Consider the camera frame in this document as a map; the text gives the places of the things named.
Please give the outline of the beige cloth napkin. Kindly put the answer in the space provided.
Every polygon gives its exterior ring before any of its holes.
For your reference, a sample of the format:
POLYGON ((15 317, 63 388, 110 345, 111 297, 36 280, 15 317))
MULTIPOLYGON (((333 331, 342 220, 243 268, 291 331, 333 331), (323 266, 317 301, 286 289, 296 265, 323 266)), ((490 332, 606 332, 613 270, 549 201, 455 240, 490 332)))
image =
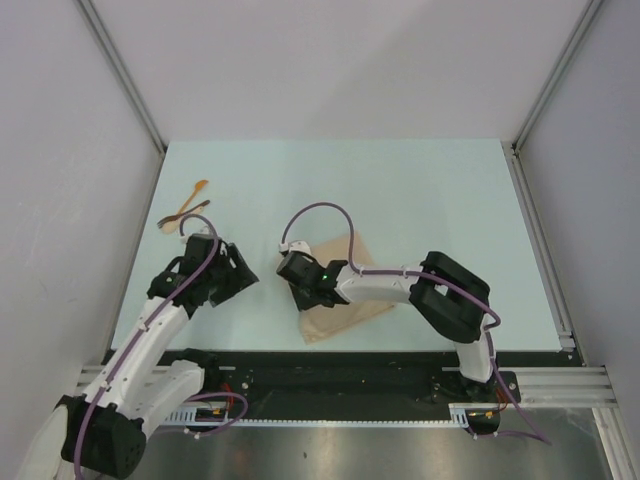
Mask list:
MULTIPOLYGON (((322 265, 327 265, 331 260, 346 260, 348 242, 349 235, 345 234, 313 246, 311 253, 322 265)), ((316 306, 300 313, 299 330, 304 342, 310 345, 343 334, 394 307, 394 303, 383 301, 365 301, 332 308, 316 306)))

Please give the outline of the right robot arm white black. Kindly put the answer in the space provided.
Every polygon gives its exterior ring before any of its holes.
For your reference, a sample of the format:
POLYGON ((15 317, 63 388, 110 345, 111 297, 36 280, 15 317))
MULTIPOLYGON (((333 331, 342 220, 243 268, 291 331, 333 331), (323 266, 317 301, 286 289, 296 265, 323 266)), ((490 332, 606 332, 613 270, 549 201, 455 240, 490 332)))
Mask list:
POLYGON ((489 286, 442 252, 417 267, 378 269, 346 260, 321 265, 302 251, 286 253, 276 269, 291 289, 299 311, 366 301, 414 307, 456 349, 463 393, 484 401, 497 389, 494 350, 488 339, 489 286))

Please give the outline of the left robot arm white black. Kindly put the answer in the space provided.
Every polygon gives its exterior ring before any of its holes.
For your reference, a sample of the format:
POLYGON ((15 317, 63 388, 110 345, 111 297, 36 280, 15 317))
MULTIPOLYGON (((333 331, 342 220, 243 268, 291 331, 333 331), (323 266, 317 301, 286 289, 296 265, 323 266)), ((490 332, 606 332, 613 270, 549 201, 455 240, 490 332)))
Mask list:
POLYGON ((147 300, 123 345, 77 396, 65 395, 68 413, 61 457, 74 466, 128 478, 147 440, 192 397, 225 394, 214 355, 180 352, 157 380, 150 378, 168 344, 204 304, 216 307, 257 283, 239 249, 211 234, 193 234, 183 255, 152 281, 147 300))

